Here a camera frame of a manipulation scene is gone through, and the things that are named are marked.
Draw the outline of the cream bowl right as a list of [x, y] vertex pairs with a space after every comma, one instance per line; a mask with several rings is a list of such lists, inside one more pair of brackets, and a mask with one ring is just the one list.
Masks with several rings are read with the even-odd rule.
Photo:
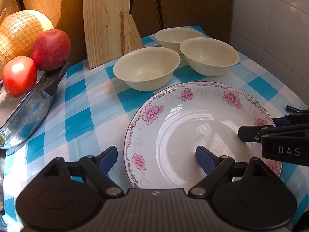
[[238, 52], [229, 44], [213, 38], [196, 37], [180, 44], [190, 67], [206, 77], [217, 77], [239, 62]]

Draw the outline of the blue checkered tablecloth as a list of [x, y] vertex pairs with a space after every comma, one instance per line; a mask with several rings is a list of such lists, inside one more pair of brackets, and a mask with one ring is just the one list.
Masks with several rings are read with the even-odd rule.
[[286, 115], [286, 106], [307, 109], [287, 83], [245, 55], [226, 73], [205, 77], [195, 72], [185, 57], [162, 88], [142, 92], [129, 87], [113, 73], [114, 62], [90, 69], [87, 61], [71, 66], [61, 80], [52, 107], [36, 131], [23, 143], [7, 149], [3, 180], [4, 210], [1, 229], [23, 228], [15, 209], [20, 192], [53, 159], [78, 161], [97, 156], [110, 146], [118, 159], [109, 172], [122, 189], [134, 188], [124, 161], [128, 126], [147, 100], [169, 87], [191, 82], [214, 82], [238, 89], [257, 101], [272, 118]]

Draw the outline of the cream bowl near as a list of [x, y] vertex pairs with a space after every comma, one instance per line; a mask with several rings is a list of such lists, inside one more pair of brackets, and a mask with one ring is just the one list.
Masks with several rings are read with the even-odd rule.
[[180, 55], [172, 49], [148, 47], [119, 58], [113, 73], [132, 89], [148, 92], [165, 86], [180, 62]]

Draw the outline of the yellow pomelo in net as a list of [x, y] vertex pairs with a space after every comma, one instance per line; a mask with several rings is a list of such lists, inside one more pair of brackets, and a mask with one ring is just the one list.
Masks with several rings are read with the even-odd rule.
[[1, 71], [15, 57], [30, 57], [37, 37], [52, 28], [51, 20], [36, 10], [22, 10], [4, 18], [0, 34]]

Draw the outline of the cream bowl far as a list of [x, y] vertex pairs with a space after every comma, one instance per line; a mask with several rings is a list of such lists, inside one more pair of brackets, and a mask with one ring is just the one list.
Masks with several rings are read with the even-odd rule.
[[172, 49], [181, 55], [180, 44], [183, 41], [190, 38], [202, 37], [203, 34], [192, 28], [174, 27], [160, 30], [154, 36], [162, 47]]

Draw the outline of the cream bowl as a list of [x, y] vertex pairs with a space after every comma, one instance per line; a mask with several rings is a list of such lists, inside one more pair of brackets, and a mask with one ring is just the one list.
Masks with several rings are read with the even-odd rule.
[[180, 55], [172, 49], [148, 47], [119, 58], [113, 73], [132, 89], [148, 92], [165, 86], [180, 62]]
[[239, 62], [238, 52], [229, 44], [213, 38], [196, 37], [180, 44], [190, 67], [206, 77], [217, 77]]
[[174, 27], [160, 30], [154, 36], [162, 47], [172, 49], [181, 55], [180, 44], [183, 41], [190, 38], [202, 37], [203, 34], [192, 28]]

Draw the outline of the red apple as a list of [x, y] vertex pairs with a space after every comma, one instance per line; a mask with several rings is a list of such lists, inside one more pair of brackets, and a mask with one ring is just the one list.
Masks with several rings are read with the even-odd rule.
[[69, 36], [62, 30], [50, 29], [36, 38], [31, 58], [39, 71], [53, 71], [64, 65], [70, 52]]

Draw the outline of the white plate pink flowers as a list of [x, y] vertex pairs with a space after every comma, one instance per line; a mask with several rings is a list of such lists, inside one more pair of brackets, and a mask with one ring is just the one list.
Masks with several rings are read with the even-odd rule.
[[272, 125], [266, 110], [236, 88], [214, 82], [178, 84], [157, 93], [136, 112], [124, 142], [124, 161], [134, 188], [189, 190], [205, 172], [195, 151], [247, 162], [261, 145], [243, 142], [241, 126]]

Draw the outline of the steel pan with lid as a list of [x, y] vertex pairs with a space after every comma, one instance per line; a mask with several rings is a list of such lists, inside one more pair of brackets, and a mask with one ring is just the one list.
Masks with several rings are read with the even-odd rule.
[[70, 63], [45, 72], [36, 85], [16, 104], [12, 113], [1, 125], [1, 148], [9, 149], [27, 140], [40, 126], [50, 110], [58, 85]]

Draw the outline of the red tomato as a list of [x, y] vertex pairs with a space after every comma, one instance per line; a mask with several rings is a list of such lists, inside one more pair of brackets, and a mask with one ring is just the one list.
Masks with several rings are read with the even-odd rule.
[[33, 60], [18, 56], [10, 60], [3, 69], [3, 87], [11, 97], [20, 97], [37, 82], [37, 69]]

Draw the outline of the wooden knife block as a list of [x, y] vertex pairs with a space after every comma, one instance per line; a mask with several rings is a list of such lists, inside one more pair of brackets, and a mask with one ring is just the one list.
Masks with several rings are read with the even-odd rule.
[[134, 0], [82, 0], [90, 69], [143, 48], [131, 15]]

